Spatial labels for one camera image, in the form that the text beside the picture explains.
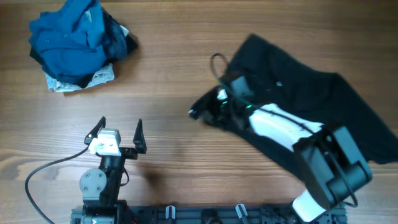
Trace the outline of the black polo shirt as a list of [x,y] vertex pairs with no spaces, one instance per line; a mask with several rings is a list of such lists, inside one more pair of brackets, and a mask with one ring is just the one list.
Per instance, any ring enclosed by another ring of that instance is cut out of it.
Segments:
[[[221,80],[230,86],[231,81],[241,76],[254,92],[252,98],[246,98],[252,104],[275,103],[309,121],[340,123],[353,135],[367,161],[397,162],[397,137],[339,74],[316,71],[251,34],[235,53]],[[223,129],[210,122],[210,98],[217,87],[221,88],[215,86],[199,98],[188,114],[194,120]]]

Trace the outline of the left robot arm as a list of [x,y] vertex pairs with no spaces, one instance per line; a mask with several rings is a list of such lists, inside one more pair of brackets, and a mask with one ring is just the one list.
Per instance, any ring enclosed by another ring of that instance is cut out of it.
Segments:
[[106,127],[106,118],[86,135],[85,144],[90,153],[101,158],[97,169],[86,171],[80,179],[83,194],[83,208],[71,214],[71,223],[77,224],[117,224],[135,223],[133,212],[125,200],[118,199],[125,161],[136,160],[138,154],[147,151],[142,120],[139,119],[133,137],[133,147],[121,147],[118,129]]

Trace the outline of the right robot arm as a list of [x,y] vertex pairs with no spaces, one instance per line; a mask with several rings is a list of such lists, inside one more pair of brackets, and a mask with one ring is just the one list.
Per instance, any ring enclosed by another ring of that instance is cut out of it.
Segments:
[[355,193],[373,174],[345,126],[309,121],[275,103],[247,105],[220,87],[210,100],[212,124],[237,134],[305,184],[288,206],[296,219],[316,223],[337,207],[358,206]]

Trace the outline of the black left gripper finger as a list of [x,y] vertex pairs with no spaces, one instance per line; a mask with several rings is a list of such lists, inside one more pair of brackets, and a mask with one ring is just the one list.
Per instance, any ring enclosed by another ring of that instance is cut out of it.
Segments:
[[98,121],[97,125],[85,136],[84,144],[90,145],[94,138],[98,137],[99,132],[105,128],[106,118],[104,116]]
[[136,131],[133,137],[133,143],[135,145],[136,151],[139,154],[145,154],[147,152],[147,145],[144,138],[143,125],[141,119],[138,120]]

